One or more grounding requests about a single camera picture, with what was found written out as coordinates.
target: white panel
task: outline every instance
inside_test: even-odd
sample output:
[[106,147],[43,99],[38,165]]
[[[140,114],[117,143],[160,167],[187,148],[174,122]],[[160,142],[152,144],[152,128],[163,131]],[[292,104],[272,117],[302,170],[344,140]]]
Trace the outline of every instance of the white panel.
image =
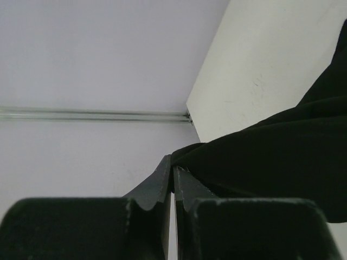
[[228,2],[2,0],[0,104],[185,111]]
[[[346,0],[231,0],[187,103],[201,141],[295,106],[346,18]],[[347,259],[347,223],[330,228]]]
[[0,220],[26,197],[123,196],[164,155],[198,142],[191,125],[177,123],[0,122],[0,133]]

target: black cloth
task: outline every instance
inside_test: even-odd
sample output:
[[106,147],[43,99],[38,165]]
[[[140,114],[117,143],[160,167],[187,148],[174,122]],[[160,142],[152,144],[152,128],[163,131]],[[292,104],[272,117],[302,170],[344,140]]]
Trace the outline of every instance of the black cloth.
[[242,131],[172,154],[221,197],[314,200],[347,222],[347,22],[331,64],[299,104]]

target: black garment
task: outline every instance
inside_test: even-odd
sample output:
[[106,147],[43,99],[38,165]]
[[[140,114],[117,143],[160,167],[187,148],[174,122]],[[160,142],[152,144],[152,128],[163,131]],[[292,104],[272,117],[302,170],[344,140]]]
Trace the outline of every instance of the black garment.
[[216,194],[314,200],[347,222],[347,22],[331,64],[299,104],[242,131],[173,153]]

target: dark fabric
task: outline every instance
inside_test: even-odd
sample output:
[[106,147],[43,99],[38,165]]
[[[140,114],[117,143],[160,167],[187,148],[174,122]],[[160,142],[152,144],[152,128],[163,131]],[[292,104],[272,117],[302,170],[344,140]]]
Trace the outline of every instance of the dark fabric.
[[331,64],[299,104],[237,133],[182,149],[173,165],[220,196],[314,200],[347,222],[347,23]]

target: ceiling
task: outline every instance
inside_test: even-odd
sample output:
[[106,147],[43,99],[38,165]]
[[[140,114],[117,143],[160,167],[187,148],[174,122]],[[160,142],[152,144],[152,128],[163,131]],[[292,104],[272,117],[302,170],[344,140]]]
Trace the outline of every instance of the ceiling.
[[229,0],[0,2],[0,105],[183,112]]

